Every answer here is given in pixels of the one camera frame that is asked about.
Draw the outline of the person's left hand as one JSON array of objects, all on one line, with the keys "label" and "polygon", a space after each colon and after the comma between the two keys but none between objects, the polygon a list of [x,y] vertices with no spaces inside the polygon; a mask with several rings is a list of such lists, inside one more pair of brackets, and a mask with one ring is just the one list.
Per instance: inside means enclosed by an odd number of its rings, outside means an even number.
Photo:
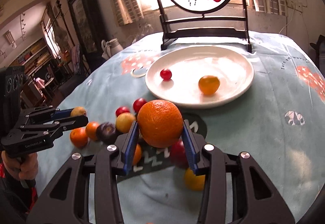
[{"label": "person's left hand", "polygon": [[2,151],[1,157],[8,173],[18,181],[34,180],[38,174],[37,153],[27,155],[24,162],[10,158],[5,151]]}]

